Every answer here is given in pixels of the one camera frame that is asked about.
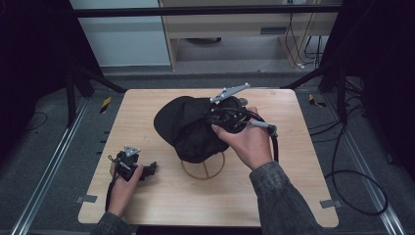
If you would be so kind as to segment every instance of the person's arm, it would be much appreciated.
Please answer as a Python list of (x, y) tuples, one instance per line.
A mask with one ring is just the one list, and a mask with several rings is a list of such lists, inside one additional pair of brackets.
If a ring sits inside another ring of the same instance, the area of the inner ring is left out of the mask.
[[(248, 110), (257, 113), (256, 108)], [(237, 134), (216, 125), (212, 128), (252, 170), (250, 178), (257, 195), (262, 234), (321, 233), (320, 225), (300, 192), (272, 160), (266, 129), (250, 123)]]
[(277, 162), (250, 174), (257, 195), (262, 234), (320, 234), (307, 202)]
[(91, 231), (91, 235), (131, 235), (132, 228), (122, 220), (122, 215), (134, 196), (142, 173), (143, 166), (138, 165), (129, 181), (125, 181), (122, 177), (115, 180), (108, 211), (103, 214), (97, 226)]

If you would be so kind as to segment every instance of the gray sleeve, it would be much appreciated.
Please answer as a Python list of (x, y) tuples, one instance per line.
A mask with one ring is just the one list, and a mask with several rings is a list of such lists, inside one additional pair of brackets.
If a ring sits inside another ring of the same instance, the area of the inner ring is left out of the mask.
[(110, 212), (105, 212), (97, 226), (92, 230), (91, 235), (131, 235), (131, 233), (132, 228), (120, 217)]
[(277, 162), (257, 168), (250, 179), (263, 235), (322, 233), (305, 199)]

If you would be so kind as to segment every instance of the silver clamp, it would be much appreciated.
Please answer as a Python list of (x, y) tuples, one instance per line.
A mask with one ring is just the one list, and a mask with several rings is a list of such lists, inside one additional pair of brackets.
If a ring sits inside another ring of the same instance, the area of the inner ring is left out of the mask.
[(124, 151), (125, 151), (125, 155), (127, 157), (131, 157), (131, 156), (141, 152), (140, 149), (136, 149), (136, 148), (133, 148), (133, 147), (130, 147), (130, 146), (127, 146), (127, 145), (124, 146)]
[(245, 85), (231, 87), (231, 88), (223, 88), (222, 92), (219, 93), (216, 97), (210, 98), (211, 103), (215, 103), (217, 101), (222, 101), (226, 98), (231, 97), (232, 95), (235, 95), (236, 93), (243, 91), (247, 88), (250, 88), (251, 86), (248, 83), (245, 83)]

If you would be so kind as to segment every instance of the right hand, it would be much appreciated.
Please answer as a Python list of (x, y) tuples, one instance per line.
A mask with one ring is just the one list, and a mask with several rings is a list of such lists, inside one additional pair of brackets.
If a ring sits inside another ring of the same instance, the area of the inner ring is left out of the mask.
[[(256, 107), (248, 108), (257, 114)], [(272, 162), (269, 135), (265, 128), (248, 123), (239, 133), (229, 133), (220, 126), (213, 125), (219, 139), (225, 141), (236, 152), (241, 161), (251, 170)]]

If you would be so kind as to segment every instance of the cabinet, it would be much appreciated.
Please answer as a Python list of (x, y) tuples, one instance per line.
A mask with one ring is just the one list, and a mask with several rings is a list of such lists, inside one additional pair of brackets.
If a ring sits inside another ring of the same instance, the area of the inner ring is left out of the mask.
[[(280, 5), (286, 0), (159, 0), (161, 7)], [(302, 4), (341, 3), (340, 0), (304, 0)], [(296, 65), (308, 36), (329, 35), (337, 13), (241, 14), (162, 17), (170, 61), (180, 38), (275, 35), (292, 66)]]

